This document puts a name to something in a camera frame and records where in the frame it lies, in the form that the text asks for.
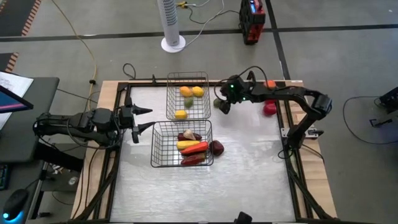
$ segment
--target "table leg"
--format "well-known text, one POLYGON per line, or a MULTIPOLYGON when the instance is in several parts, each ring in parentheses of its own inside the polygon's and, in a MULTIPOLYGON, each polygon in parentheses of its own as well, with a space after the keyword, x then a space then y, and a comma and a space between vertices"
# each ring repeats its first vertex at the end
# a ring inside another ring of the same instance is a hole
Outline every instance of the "table leg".
POLYGON ((40 142, 37 143, 34 158, 77 172, 83 167, 83 159, 70 156, 40 142))

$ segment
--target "computer mouse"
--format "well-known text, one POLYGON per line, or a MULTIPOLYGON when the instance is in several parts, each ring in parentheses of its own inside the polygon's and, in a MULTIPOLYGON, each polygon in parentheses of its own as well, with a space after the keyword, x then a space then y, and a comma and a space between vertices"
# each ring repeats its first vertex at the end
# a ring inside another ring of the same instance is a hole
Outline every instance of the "computer mouse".
POLYGON ((26 189, 18 189, 7 199, 3 207, 2 217, 5 220, 13 220, 23 210, 29 192, 26 189))

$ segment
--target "yellow cable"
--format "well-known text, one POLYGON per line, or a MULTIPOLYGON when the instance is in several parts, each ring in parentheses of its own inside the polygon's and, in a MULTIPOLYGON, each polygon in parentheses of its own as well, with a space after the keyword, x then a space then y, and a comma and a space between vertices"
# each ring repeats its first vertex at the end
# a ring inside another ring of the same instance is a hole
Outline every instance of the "yellow cable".
MULTIPOLYGON (((64 17, 64 18, 66 19, 66 21, 69 23, 69 26, 70 26, 70 28, 72 28, 73 33, 75 34, 76 38, 77 38, 78 40, 80 40, 80 41, 85 45, 85 47, 87 48, 88 52, 90 53, 91 59, 93 60, 93 63, 94 63, 94 75, 93 75, 92 80, 95 81, 95 80, 96 80, 96 77, 97 77, 97 63, 96 63, 96 60, 95 60, 95 58, 94 58, 94 54, 92 53, 92 51, 90 50, 90 48, 87 46, 87 44, 84 42, 84 40, 82 40, 82 39, 79 37, 79 35, 76 33, 76 30, 75 30, 75 28, 73 28, 72 23, 69 21, 68 17, 63 13, 63 11, 62 11, 61 8, 58 6, 58 4, 55 3, 54 0, 51 0, 51 1, 54 3, 54 5, 58 8, 58 10, 61 12, 61 14, 63 15, 63 17, 64 17)), ((93 92, 93 86, 94 86, 94 84, 93 84, 93 83, 90 83, 90 92, 88 93, 89 96, 91 96, 91 94, 92 94, 92 92, 93 92)), ((91 109, 90 100, 88 101, 87 109, 88 109, 88 110, 91 109)))

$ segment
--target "keyboard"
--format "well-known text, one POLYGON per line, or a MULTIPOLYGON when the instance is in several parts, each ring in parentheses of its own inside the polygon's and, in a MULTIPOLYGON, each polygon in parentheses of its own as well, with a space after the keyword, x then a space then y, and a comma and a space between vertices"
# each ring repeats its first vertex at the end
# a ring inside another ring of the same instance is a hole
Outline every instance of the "keyboard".
POLYGON ((0 190, 7 190, 10 168, 8 165, 0 164, 0 190))

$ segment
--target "red device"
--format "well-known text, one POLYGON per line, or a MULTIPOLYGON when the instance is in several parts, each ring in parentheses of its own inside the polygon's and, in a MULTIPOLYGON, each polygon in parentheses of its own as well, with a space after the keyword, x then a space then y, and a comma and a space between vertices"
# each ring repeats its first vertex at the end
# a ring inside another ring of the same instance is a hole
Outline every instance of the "red device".
POLYGON ((261 0, 242 0, 239 26, 245 44, 252 45, 259 41, 264 23, 266 23, 266 12, 261 0))

